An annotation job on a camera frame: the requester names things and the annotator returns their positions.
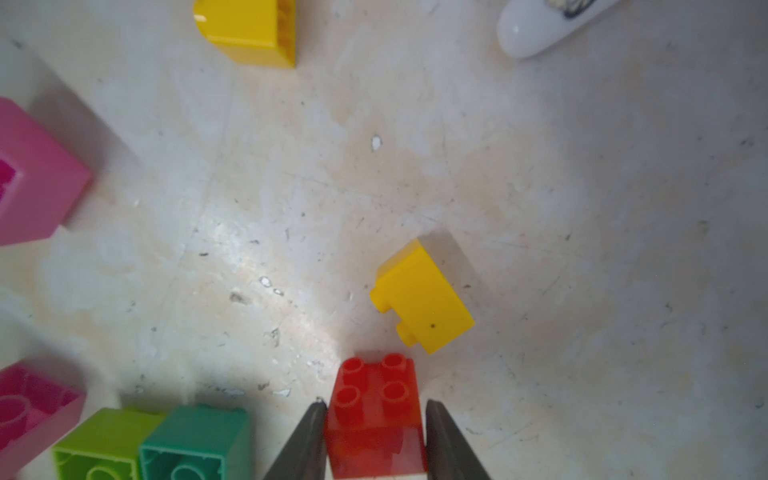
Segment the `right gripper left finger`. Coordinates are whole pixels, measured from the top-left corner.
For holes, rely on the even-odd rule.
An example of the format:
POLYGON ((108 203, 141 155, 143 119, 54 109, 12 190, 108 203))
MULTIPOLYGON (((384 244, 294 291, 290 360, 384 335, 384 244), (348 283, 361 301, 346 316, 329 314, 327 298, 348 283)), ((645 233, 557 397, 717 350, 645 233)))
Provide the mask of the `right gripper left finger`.
POLYGON ((328 407, 323 400, 315 401, 307 408, 267 471, 265 480, 325 478, 327 447, 324 428, 327 413, 328 407))

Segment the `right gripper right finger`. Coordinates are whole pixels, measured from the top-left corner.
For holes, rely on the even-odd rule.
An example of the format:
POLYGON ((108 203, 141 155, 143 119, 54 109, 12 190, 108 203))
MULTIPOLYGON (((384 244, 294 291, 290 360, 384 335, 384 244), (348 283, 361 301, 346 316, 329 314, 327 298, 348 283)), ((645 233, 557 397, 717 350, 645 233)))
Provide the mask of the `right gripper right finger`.
POLYGON ((427 402, 426 432, 428 479, 491 479, 442 402, 427 402))

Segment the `red lego brick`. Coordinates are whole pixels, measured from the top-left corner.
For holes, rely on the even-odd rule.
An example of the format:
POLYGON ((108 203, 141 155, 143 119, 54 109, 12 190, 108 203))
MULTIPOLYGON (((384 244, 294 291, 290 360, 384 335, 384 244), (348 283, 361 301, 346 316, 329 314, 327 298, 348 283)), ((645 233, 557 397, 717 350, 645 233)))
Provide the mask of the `red lego brick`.
POLYGON ((424 428, 414 362, 389 353, 379 362, 340 365, 324 439, 336 479, 423 474, 424 428))

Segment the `dark green lego brick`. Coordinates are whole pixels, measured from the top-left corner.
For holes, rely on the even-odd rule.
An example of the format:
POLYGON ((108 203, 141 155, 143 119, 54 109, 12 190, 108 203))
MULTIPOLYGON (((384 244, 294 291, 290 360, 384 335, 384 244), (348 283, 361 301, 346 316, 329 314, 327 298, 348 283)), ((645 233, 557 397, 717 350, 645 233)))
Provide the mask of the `dark green lego brick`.
POLYGON ((142 475, 159 479, 250 479, 251 421, 242 409, 174 409, 139 447, 142 475))

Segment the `pink lego brick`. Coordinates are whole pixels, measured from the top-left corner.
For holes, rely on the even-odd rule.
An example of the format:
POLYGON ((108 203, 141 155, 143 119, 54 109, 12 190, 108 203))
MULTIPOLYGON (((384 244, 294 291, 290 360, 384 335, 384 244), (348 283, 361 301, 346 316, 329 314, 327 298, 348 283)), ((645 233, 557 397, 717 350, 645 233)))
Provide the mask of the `pink lego brick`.
POLYGON ((1 99, 3 246, 51 237, 91 178, 91 171, 26 111, 1 99))
POLYGON ((79 422, 86 394, 23 362, 1 370, 1 477, 12 479, 79 422))

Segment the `yellow lego brick right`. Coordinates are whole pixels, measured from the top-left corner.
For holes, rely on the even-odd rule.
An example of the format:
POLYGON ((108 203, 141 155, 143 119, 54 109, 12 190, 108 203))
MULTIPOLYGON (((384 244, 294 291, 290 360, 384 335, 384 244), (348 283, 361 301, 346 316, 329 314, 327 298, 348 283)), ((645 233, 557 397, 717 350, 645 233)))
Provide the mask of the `yellow lego brick right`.
POLYGON ((377 270, 370 298, 399 317, 396 332, 408 347, 433 354, 475 326, 470 311, 418 239, 377 270))

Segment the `yellow lego brick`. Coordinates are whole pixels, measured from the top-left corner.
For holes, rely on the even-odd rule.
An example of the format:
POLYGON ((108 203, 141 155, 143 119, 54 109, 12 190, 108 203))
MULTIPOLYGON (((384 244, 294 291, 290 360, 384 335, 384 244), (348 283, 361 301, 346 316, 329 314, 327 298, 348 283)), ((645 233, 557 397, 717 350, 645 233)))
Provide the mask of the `yellow lego brick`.
POLYGON ((399 317, 396 332, 408 347, 433 354, 475 326, 470 311, 418 239, 377 270, 370 298, 399 317))
POLYGON ((202 36, 239 64, 296 66, 294 0, 202 0, 193 15, 202 36))

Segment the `lime green lego brick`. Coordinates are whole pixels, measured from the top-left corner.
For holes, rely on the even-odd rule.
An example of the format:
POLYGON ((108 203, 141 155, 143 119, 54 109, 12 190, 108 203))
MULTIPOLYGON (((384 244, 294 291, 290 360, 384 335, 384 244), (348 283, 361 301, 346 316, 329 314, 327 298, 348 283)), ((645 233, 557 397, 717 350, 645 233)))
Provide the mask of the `lime green lego brick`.
POLYGON ((58 478, 140 479, 139 447, 164 419, 163 414, 100 409, 53 446, 58 478))

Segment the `yellow lego brick left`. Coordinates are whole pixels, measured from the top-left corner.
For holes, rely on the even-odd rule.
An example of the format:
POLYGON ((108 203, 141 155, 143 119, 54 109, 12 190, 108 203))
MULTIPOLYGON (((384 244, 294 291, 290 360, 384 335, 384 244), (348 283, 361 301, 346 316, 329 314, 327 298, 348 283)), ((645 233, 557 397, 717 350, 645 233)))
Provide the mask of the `yellow lego brick left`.
POLYGON ((296 66, 294 0, 202 0, 193 15, 202 36, 239 64, 296 66))

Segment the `metal spoon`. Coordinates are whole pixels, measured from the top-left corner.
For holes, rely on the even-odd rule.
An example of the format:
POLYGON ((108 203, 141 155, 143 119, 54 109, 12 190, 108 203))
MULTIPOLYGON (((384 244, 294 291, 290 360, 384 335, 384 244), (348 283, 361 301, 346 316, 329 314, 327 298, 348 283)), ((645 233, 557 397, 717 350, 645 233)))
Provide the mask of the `metal spoon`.
POLYGON ((533 57, 616 5, 618 0, 510 0, 497 24, 497 38, 510 58, 533 57))

